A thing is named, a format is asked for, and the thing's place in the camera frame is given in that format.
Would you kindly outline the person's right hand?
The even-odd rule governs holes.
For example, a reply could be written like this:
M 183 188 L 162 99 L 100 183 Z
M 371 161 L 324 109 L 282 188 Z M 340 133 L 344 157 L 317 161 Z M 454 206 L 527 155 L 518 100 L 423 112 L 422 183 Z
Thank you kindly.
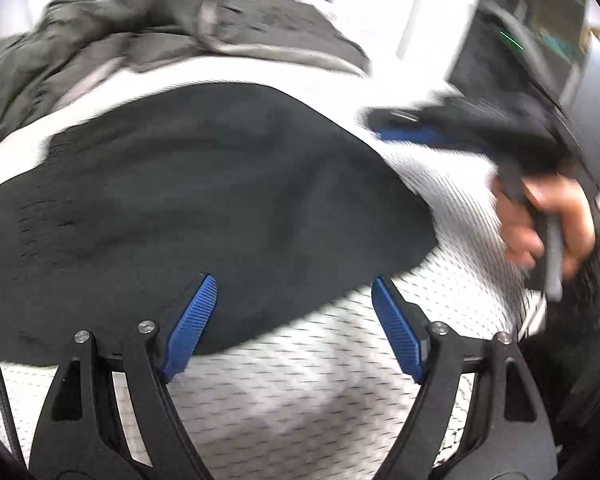
M 535 231 L 530 212 L 505 195 L 498 178 L 492 180 L 491 191 L 501 223 L 500 237 L 505 244 L 505 259 L 518 268 L 533 269 L 544 255 L 544 245 Z M 558 214 L 562 220 L 565 241 L 562 278 L 570 280 L 592 255 L 596 242 L 592 210 L 583 188 L 576 180 L 554 174 L 524 179 L 524 192 L 538 211 Z

